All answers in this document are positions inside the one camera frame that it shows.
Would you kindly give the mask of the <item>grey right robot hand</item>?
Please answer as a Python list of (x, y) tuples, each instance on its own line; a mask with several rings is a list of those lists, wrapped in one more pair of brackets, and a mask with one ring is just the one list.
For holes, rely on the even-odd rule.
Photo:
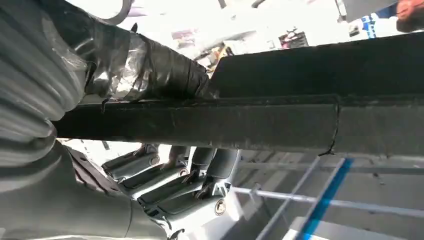
[[(0, 226), (6, 240), (176, 239), (225, 213), (227, 177), (167, 193), (159, 179), (135, 192), (104, 187), (57, 140), (53, 121), (85, 96), (119, 102), (214, 98), (206, 69), (141, 34), (92, 19), (0, 19)], [(89, 181), (96, 181), (94, 187)], [(160, 190), (152, 203), (143, 195)]]

